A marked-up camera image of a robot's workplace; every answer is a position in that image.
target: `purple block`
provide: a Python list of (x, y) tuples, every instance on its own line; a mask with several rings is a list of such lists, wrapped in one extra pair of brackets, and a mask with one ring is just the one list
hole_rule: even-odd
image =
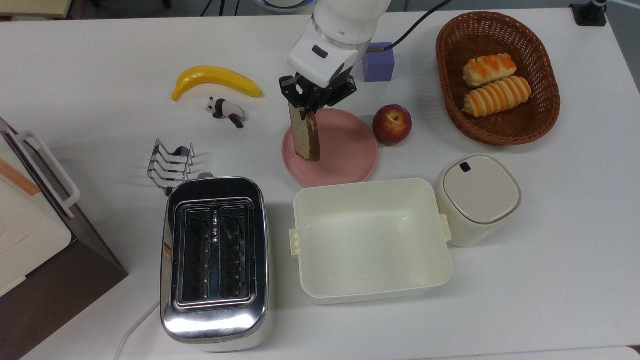
[[(371, 43), (369, 47), (386, 47), (390, 42)], [(383, 53), (366, 53), (362, 58), (362, 69), (364, 70), (364, 81), (374, 83), (380, 81), (391, 81), (394, 74), (394, 50)]]

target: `container handle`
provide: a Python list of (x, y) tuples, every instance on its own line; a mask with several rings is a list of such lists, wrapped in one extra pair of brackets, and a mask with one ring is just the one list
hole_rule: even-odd
[(442, 223), (442, 231), (444, 232), (444, 239), (447, 243), (451, 241), (451, 228), (449, 227), (449, 221), (447, 215), (440, 215), (440, 222)]
[(289, 230), (289, 241), (291, 242), (291, 256), (300, 254), (300, 239), (298, 238), (298, 230)]
[[(36, 134), (32, 133), (31, 131), (23, 131), (18, 135), (11, 135), (13, 137), (13, 141), (15, 141), (20, 151), (22, 151), (23, 155), (34, 168), (35, 172), (40, 176), (44, 185), (49, 189), (54, 199), (56, 199), (56, 202), (60, 205), (60, 207), (62, 207), (62, 210), (67, 214), (69, 218), (73, 218), (74, 215), (71, 213), (71, 207), (75, 205), (80, 199), (80, 190), (78, 190), (76, 184), (74, 184), (69, 175), (67, 175), (65, 169), (62, 168), (49, 148), (42, 142), (39, 137), (37, 137)], [(68, 191), (69, 196), (65, 200), (63, 200), (62, 196), (53, 188), (53, 186), (51, 186), (49, 180), (47, 180), (47, 178), (42, 174), (42, 171), (40, 171), (40, 168), (38, 167), (36, 162), (33, 161), (33, 158), (29, 155), (27, 150), (22, 145), (22, 142), (27, 143), (27, 140), (29, 139), (33, 139), (37, 143), (37, 145), (39, 146), (39, 150), (37, 150), (37, 153), (39, 153), (45, 163), (50, 166), (51, 171), (58, 178), (62, 187), (64, 187), (64, 189)]]

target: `brown basket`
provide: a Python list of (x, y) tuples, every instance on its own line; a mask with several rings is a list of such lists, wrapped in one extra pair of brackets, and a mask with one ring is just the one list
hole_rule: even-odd
[[(531, 86), (529, 101), (515, 109), (474, 118), (461, 111), (471, 90), (462, 68), (472, 58), (508, 53), (515, 75)], [(560, 113), (560, 94), (545, 46), (529, 28), (495, 12), (470, 12), (449, 21), (436, 43), (438, 71), (447, 111), (467, 137), (490, 145), (518, 145), (547, 134)]]

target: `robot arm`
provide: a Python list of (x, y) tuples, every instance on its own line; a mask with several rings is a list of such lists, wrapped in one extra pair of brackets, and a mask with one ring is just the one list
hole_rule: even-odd
[(349, 74), (362, 59), (378, 19), (390, 3), (391, 0), (318, 0), (311, 21), (287, 61), (296, 75), (280, 78), (283, 95), (300, 111), (300, 119), (293, 119), (292, 115), (292, 122), (304, 121), (309, 113), (333, 106), (356, 91)]

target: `toaster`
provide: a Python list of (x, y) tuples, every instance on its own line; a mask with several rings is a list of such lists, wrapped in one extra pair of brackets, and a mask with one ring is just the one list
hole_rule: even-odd
[(242, 177), (182, 183), (169, 196), (161, 321), (175, 340), (208, 352), (263, 343), (273, 328), (273, 272), (264, 200)]

